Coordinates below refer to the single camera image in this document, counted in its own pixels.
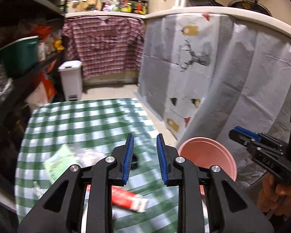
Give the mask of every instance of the green checkered tablecloth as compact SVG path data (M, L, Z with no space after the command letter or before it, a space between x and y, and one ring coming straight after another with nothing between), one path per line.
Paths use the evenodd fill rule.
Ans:
M65 143L78 143L110 155L134 136L138 168L130 171L125 189L149 199L145 213L115 209L114 230L122 233L173 233L177 231L178 188L161 180L152 121L137 99L109 99L51 103L35 110L29 120L18 156L15 180L16 209L21 221L35 205L37 181L43 193L50 181L43 162Z

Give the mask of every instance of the human hand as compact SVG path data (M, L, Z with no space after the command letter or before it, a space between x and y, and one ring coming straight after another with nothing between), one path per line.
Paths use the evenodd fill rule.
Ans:
M278 204L279 196L285 196L281 204ZM275 215L291 215L291 185L278 184L274 187L274 176L266 174L263 179L263 189L260 191L257 202L258 208L262 212L275 209Z

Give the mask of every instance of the pink bucket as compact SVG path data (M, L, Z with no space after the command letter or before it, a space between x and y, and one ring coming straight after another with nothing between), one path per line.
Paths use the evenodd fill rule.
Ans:
M236 180L237 167L233 156L215 140L206 137L191 138L180 146L178 153L196 166L210 168L212 165L218 165L232 180ZM200 193L205 195L203 186L200 186Z

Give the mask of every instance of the beige floor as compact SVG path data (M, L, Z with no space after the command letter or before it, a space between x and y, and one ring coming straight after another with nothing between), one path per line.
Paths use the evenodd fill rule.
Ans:
M86 93L83 93L82 100L100 100L100 99L114 99L114 98L136 98L135 92L138 91L137 85L112 85L93 87L87 89ZM175 146L177 140L173 134L166 129L163 122L158 120L144 105L142 105L147 112L149 118L154 123L157 131L163 134L165 143L167 145Z

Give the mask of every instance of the frying pan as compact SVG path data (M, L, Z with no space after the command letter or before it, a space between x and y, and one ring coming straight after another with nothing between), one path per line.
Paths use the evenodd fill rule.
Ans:
M272 14L269 12L269 10L260 4L258 0L234 0L228 4L228 7L252 10L272 17Z
M221 3L216 2L216 0L190 0L190 6L223 6Z

